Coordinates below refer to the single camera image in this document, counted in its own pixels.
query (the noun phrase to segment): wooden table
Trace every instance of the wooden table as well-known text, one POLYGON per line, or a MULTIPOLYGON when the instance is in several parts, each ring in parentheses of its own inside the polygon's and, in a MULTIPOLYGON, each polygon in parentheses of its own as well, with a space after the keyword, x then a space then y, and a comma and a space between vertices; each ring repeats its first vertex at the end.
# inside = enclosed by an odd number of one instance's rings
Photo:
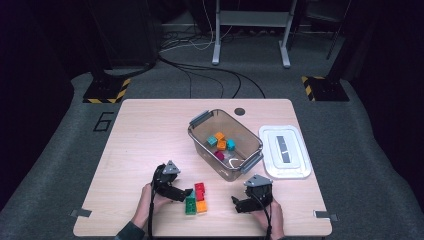
MULTIPOLYGON (((285 99, 126 100, 82 206, 92 213, 88 218, 78 217, 74 234, 116 235, 134 214, 141 189, 151 181, 156 167, 173 160, 181 170, 174 186, 186 189, 203 182, 208 211, 190 216, 185 214, 185 203, 168 204, 154 216, 154 236, 264 236, 254 218, 238 214, 231 201, 231 196, 247 198, 243 182, 254 173, 269 177, 263 162, 236 181, 226 182, 197 154, 187 133, 195 116, 213 109, 226 111, 255 134, 262 125, 290 124, 299 128, 293 105, 285 99), (236 108, 245 109, 245 115, 237 116, 236 108)), ((274 179, 273 195, 283 208, 286 235, 331 233, 329 220, 313 216, 314 210, 326 211, 313 171, 304 180, 274 179)))

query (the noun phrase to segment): black curtain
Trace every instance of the black curtain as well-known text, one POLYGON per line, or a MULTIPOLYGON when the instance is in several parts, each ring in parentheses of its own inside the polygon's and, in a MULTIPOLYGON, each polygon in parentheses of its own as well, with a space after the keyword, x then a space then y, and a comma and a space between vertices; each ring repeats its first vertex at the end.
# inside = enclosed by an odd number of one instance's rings
POLYGON ((368 53, 351 84, 368 112, 377 142, 424 211, 422 16, 421 1, 383 1, 368 53))
POLYGON ((26 1, 0 1, 0 35, 2 209, 56 131, 73 87, 26 1))

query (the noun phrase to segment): colored block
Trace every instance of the colored block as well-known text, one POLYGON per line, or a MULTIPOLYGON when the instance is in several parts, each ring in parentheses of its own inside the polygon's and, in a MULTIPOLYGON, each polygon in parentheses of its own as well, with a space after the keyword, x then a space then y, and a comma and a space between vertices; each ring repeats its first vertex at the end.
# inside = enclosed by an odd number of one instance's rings
POLYGON ((224 158, 225 158, 225 156, 224 156, 224 154, 222 153, 222 152, 220 152, 220 151, 216 151, 215 153, 214 153, 214 155, 219 159, 219 160, 224 160, 224 158))
POLYGON ((228 139, 227 140, 227 150, 234 151, 235 148, 236 148, 236 143, 234 142, 234 140, 228 139))
POLYGON ((196 202, 204 201, 205 200, 205 193, 202 191, 196 191, 196 202))
POLYGON ((208 137, 209 146, 214 147, 218 143, 218 139, 214 136, 208 137))
POLYGON ((225 140, 218 140, 218 144, 216 145, 216 148, 219 151, 224 151, 227 148, 227 141, 225 141, 225 140))
POLYGON ((225 135, 222 132, 217 132, 215 133, 215 137, 216 139, 219 140, 224 140, 225 139, 225 135))
POLYGON ((197 213, 196 199, 186 198, 186 215, 196 215, 196 213, 197 213))
POLYGON ((208 206, 206 205, 206 201, 198 201, 196 202, 196 209, 198 213, 208 211, 208 206))
POLYGON ((205 192, 205 185, 203 183, 196 183, 194 184, 194 189, 196 189, 196 192, 205 192))
POLYGON ((195 192, 196 192, 195 190, 191 191, 190 195, 188 195, 186 198, 193 198, 193 199, 195 199, 196 198, 195 192))

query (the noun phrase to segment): white plastic lid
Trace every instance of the white plastic lid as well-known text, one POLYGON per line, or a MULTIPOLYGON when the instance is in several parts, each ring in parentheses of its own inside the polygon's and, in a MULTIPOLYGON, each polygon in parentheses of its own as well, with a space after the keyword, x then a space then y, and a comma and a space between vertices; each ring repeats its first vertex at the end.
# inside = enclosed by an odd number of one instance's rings
POLYGON ((291 125, 265 125, 259 129, 265 169, 275 178, 303 179, 312 165, 299 130, 291 125))

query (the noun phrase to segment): teal block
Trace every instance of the teal block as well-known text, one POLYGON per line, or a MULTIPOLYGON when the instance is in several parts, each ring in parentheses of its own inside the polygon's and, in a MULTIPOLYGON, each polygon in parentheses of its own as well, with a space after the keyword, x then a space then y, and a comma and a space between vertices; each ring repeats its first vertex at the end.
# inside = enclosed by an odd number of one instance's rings
POLYGON ((236 148, 236 143, 234 142, 234 140, 228 139, 227 140, 227 150, 234 151, 235 148, 236 148))
POLYGON ((191 189, 193 191, 191 191, 190 195, 188 195, 186 198, 196 198, 196 190, 195 189, 191 189))
POLYGON ((214 136, 210 136, 208 137, 208 143, 209 143, 209 146, 214 147, 218 143, 218 139, 216 139, 216 137, 214 136))

